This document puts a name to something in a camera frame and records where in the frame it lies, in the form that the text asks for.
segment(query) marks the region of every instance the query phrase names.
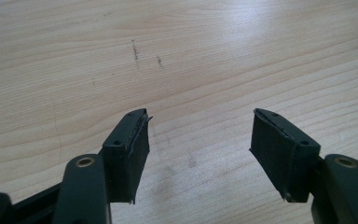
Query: wooden surface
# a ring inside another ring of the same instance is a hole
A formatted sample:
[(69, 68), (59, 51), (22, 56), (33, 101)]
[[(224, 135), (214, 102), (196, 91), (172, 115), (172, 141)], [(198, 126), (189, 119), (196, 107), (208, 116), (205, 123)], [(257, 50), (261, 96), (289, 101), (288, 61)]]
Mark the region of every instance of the wooden surface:
[(0, 1), (0, 191), (14, 202), (140, 107), (151, 152), (116, 223), (312, 223), (249, 152), (253, 110), (358, 159), (358, 1)]

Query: screw hole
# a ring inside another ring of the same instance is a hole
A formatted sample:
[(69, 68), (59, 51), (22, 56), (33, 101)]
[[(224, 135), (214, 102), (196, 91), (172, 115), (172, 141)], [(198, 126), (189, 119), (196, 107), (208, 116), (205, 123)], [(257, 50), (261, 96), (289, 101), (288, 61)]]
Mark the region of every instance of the screw hole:
[(334, 161), (340, 164), (341, 166), (345, 166), (347, 168), (356, 168), (356, 163), (343, 157), (338, 157)]
[(94, 159), (92, 157), (85, 157), (76, 162), (77, 167), (86, 167), (90, 166), (94, 163)]
[(310, 143), (308, 142), (308, 141), (300, 141), (300, 144), (301, 145), (304, 145), (304, 146), (307, 146), (307, 145), (309, 145)]
[(115, 145), (115, 146), (120, 146), (120, 145), (121, 145), (121, 141), (115, 140), (115, 141), (113, 141), (113, 145)]

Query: wood grain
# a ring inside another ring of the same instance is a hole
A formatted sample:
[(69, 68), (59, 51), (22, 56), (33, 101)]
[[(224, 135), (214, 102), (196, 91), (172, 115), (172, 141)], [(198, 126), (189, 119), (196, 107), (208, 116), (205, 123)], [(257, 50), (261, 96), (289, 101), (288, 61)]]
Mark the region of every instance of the wood grain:
[(154, 116), (115, 223), (312, 223), (248, 151), (256, 107), (358, 159), (358, 1), (0, 1), (0, 191), (14, 202)]

